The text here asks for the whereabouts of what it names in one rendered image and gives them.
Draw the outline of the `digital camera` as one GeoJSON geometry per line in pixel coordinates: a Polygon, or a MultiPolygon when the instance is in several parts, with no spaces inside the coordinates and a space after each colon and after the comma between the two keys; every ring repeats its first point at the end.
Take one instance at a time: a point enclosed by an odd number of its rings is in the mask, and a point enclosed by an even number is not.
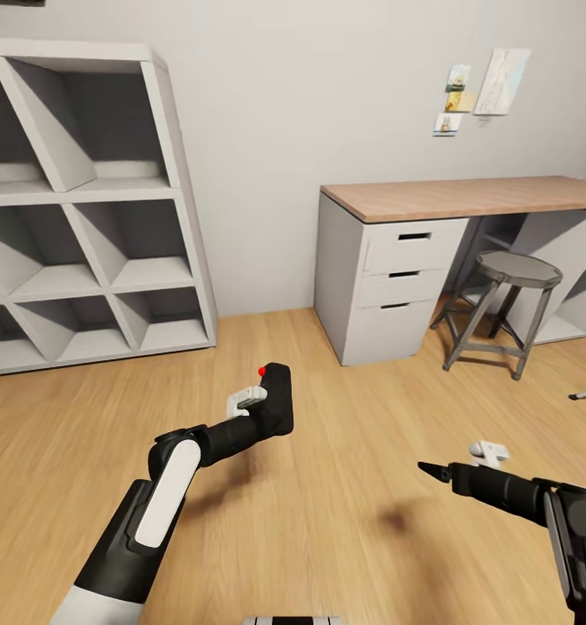
{"type": "Polygon", "coordinates": [[[269,363],[259,371],[260,387],[267,391],[267,397],[246,409],[250,414],[267,409],[267,414],[282,414],[283,420],[273,427],[273,435],[283,437],[293,431],[293,388],[291,369],[279,363],[269,363]]]}

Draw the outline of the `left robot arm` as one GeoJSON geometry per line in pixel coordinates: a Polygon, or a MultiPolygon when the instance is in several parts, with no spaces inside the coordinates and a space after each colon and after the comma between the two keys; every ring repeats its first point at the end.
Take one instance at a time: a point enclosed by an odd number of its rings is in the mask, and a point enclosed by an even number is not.
{"type": "Polygon", "coordinates": [[[244,409],[266,397],[249,386],[228,397],[227,421],[155,438],[150,480],[132,483],[49,625],[138,624],[195,472],[272,438],[283,420],[244,409]]]}

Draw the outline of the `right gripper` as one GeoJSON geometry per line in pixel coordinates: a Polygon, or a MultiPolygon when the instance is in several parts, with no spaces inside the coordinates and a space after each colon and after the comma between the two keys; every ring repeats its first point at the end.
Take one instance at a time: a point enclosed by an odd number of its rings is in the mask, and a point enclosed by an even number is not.
{"type": "Polygon", "coordinates": [[[451,490],[512,513],[507,501],[507,484],[513,475],[487,466],[454,462],[448,466],[418,461],[418,467],[442,483],[451,482],[451,490]]]}

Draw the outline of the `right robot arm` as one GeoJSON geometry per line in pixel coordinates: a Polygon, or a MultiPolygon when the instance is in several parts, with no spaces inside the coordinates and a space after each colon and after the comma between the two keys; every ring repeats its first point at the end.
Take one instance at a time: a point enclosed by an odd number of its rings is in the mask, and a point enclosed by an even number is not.
{"type": "Polygon", "coordinates": [[[574,625],[586,625],[586,487],[500,471],[499,462],[509,459],[501,444],[479,440],[469,452],[471,464],[418,461],[418,467],[442,483],[451,482],[451,490],[460,496],[475,497],[548,528],[563,597],[575,612],[574,625]]]}

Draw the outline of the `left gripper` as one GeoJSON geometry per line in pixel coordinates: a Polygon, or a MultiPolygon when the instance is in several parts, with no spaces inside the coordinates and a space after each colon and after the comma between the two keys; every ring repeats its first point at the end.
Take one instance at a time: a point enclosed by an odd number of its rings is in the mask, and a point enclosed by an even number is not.
{"type": "Polygon", "coordinates": [[[229,456],[245,451],[253,444],[273,437],[273,427],[283,420],[282,414],[268,415],[267,409],[255,412],[249,416],[222,421],[231,439],[229,456]]]}

